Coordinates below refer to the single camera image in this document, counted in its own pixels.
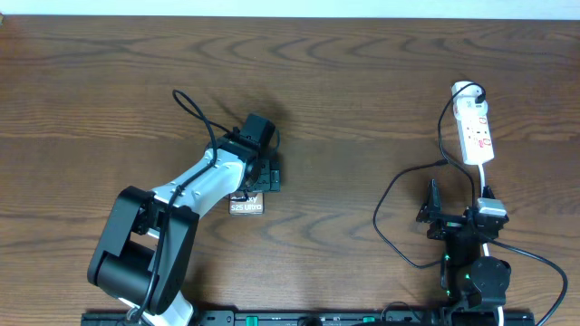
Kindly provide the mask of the Samsung Galaxy smartphone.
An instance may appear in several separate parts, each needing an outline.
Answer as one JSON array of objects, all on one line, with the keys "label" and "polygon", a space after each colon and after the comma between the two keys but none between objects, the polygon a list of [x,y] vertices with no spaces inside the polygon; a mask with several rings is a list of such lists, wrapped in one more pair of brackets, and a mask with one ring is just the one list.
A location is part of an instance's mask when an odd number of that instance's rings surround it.
[{"label": "Samsung Galaxy smartphone", "polygon": [[229,214],[232,216],[262,215],[265,212],[262,193],[236,192],[229,196]]}]

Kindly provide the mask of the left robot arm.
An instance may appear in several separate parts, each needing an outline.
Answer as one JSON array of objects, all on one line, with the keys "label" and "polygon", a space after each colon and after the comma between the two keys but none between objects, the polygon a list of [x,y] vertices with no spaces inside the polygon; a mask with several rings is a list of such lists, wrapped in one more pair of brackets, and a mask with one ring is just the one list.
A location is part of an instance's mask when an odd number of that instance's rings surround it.
[{"label": "left robot arm", "polygon": [[281,188],[279,132],[256,114],[241,129],[212,137],[192,168],[152,190],[117,196],[90,261],[89,283],[129,305],[122,325],[187,325],[194,308],[180,289],[199,220],[222,198],[249,202]]}]

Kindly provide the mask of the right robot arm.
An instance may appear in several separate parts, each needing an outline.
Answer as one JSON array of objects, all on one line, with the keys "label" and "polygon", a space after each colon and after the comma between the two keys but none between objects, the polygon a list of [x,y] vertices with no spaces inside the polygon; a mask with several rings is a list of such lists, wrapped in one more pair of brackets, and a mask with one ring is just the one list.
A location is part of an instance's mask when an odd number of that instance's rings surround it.
[{"label": "right robot arm", "polygon": [[462,215],[445,214],[437,183],[432,180],[416,220],[430,225],[429,239],[445,243],[440,259],[440,285],[447,292],[449,303],[439,308],[440,323],[499,324],[498,308],[506,303],[511,267],[483,253],[482,245],[487,238],[497,238],[508,222],[503,203],[485,187],[476,205],[467,207]]}]

